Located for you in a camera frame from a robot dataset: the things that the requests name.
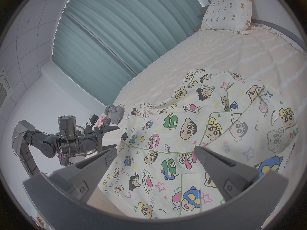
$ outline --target blue star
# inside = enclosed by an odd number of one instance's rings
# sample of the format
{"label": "blue star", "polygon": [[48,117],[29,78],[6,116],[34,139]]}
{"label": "blue star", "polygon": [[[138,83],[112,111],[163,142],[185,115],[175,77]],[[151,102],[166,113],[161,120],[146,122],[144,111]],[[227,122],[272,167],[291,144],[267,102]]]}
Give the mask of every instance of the blue star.
{"label": "blue star", "polygon": [[273,96],[273,94],[270,94],[270,92],[269,91],[267,91],[267,93],[266,94],[264,94],[265,96],[269,96],[269,97],[272,97]]}
{"label": "blue star", "polygon": [[248,162],[251,158],[254,157],[254,151],[255,149],[252,149],[251,147],[248,149],[248,151],[243,152],[242,154],[246,156],[246,161]]}

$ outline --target gray cloth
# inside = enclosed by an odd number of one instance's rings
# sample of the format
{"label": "gray cloth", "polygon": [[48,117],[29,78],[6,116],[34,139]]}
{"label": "gray cloth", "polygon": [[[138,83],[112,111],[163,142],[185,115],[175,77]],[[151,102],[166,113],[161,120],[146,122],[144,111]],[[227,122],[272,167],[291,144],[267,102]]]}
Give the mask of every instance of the gray cloth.
{"label": "gray cloth", "polygon": [[103,120],[103,125],[104,126],[109,126],[110,123],[111,123],[111,119],[109,119],[109,118]]}
{"label": "gray cloth", "polygon": [[118,125],[124,116],[124,106],[123,105],[108,105],[104,113],[109,116],[112,124]]}

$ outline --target carrot print pillow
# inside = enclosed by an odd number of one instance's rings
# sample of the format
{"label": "carrot print pillow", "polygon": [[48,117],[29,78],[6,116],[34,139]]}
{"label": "carrot print pillow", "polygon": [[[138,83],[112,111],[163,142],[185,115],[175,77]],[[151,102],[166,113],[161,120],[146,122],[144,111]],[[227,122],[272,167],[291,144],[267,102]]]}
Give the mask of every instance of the carrot print pillow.
{"label": "carrot print pillow", "polygon": [[252,0],[215,0],[207,9],[201,30],[229,30],[248,34]]}

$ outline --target pink star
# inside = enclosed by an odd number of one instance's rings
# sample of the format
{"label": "pink star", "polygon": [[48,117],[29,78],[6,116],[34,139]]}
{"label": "pink star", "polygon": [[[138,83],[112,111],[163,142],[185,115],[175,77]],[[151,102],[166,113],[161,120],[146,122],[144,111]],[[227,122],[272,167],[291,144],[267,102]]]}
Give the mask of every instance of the pink star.
{"label": "pink star", "polygon": [[159,192],[160,191],[166,191],[166,189],[164,188],[164,185],[163,185],[164,183],[160,183],[160,182],[158,182],[158,185],[155,185],[157,188],[159,188]]}
{"label": "pink star", "polygon": [[223,85],[220,88],[222,88],[226,91],[229,85],[230,85],[230,82],[229,83],[223,82]]}
{"label": "pink star", "polygon": [[209,194],[204,194],[203,193],[203,196],[201,197],[201,199],[204,201],[204,203],[208,203],[208,202],[212,202],[213,200],[209,198]]}

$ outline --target teal curtain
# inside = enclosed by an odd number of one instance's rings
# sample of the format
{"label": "teal curtain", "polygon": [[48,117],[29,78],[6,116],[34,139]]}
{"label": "teal curtain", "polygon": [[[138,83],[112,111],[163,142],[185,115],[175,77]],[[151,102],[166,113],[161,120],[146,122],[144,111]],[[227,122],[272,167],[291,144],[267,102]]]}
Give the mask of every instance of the teal curtain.
{"label": "teal curtain", "polygon": [[52,60],[103,104],[201,23],[197,0],[70,0]]}

